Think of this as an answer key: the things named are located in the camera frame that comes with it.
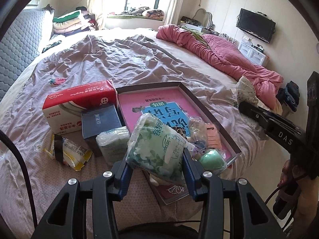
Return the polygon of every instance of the green label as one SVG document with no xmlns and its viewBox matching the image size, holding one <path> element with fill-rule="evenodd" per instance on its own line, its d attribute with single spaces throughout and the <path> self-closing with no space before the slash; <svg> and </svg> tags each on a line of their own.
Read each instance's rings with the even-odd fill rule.
<svg viewBox="0 0 319 239">
<path fill-rule="evenodd" d="M 167 104 L 166 102 L 152 102 L 152 103 L 150 104 L 150 106 L 151 106 L 152 108 L 156 108 L 156 107 L 165 106 L 166 104 Z"/>
</svg>

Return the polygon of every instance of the dark blue box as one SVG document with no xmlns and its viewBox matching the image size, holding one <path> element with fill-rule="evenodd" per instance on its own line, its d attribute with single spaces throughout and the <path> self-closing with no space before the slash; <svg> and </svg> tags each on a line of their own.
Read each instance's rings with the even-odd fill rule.
<svg viewBox="0 0 319 239">
<path fill-rule="evenodd" d="M 122 124 L 114 104 L 105 104 L 82 112 L 82 135 L 95 156 L 102 156 L 96 136 L 119 127 Z"/>
</svg>

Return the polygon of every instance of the wall outlet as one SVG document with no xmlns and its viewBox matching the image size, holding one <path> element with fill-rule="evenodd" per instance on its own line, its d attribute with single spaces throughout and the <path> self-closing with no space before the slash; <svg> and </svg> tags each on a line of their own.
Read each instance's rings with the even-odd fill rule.
<svg viewBox="0 0 319 239">
<path fill-rule="evenodd" d="M 252 40 L 252 39 L 251 39 L 250 37 L 248 37 L 248 36 L 243 36 L 243 39 L 246 40 L 246 41 L 248 41 L 248 42 L 251 42 L 251 40 Z"/>
</svg>

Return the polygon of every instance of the white curtain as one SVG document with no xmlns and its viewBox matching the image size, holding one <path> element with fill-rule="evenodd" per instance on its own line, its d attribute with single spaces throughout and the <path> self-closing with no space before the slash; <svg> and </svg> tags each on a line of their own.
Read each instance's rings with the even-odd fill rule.
<svg viewBox="0 0 319 239">
<path fill-rule="evenodd" d="M 181 5 L 184 0 L 170 0 L 167 13 L 165 15 L 164 24 L 177 24 Z"/>
<path fill-rule="evenodd" d="M 109 0 L 87 0 L 87 9 L 91 14 L 95 14 L 98 29 L 104 29 L 108 15 L 107 6 Z"/>
</svg>

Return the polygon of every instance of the tiled floor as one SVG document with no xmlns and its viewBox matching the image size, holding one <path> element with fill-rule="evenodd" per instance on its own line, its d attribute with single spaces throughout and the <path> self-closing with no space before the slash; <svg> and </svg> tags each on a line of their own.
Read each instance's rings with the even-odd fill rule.
<svg viewBox="0 0 319 239">
<path fill-rule="evenodd" d="M 289 154 L 285 152 L 274 141 L 267 141 L 262 154 L 258 155 L 253 164 L 246 169 L 243 177 L 255 188 L 263 200 L 276 189 L 280 180 L 281 169 L 285 161 L 289 158 Z M 275 196 L 268 203 L 268 207 L 272 209 Z M 201 211 L 190 220 L 200 220 Z M 280 220 L 280 225 L 285 224 L 285 220 Z M 186 224 L 194 229 L 199 229 L 199 223 Z M 229 203 L 224 201 L 224 229 L 229 230 Z M 228 239 L 229 234 L 224 232 L 224 238 Z"/>
</svg>

